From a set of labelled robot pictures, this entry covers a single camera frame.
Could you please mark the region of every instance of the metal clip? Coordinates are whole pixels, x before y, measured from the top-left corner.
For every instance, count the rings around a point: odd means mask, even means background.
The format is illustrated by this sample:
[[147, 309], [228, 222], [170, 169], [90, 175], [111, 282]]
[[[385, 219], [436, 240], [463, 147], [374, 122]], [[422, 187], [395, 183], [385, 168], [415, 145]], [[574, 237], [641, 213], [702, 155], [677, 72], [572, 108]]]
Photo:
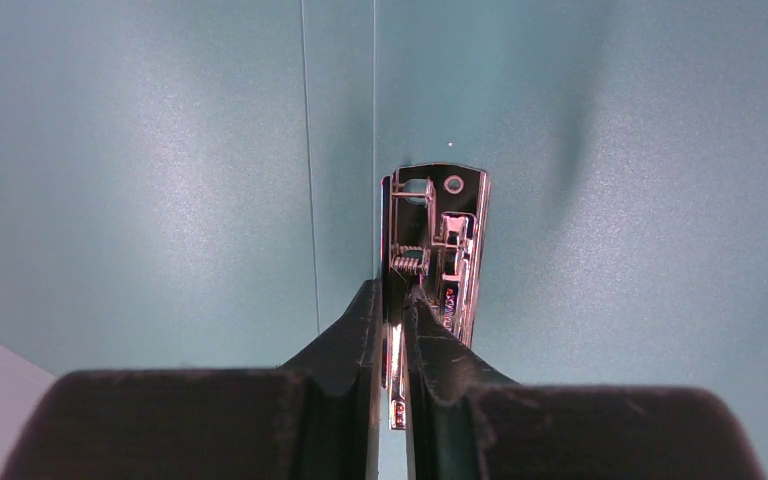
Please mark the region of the metal clip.
[[382, 385], [389, 397], [390, 429], [404, 430], [405, 296], [420, 285], [437, 321], [472, 345], [490, 177], [473, 168], [433, 163], [398, 168], [381, 187], [381, 277], [389, 327]]

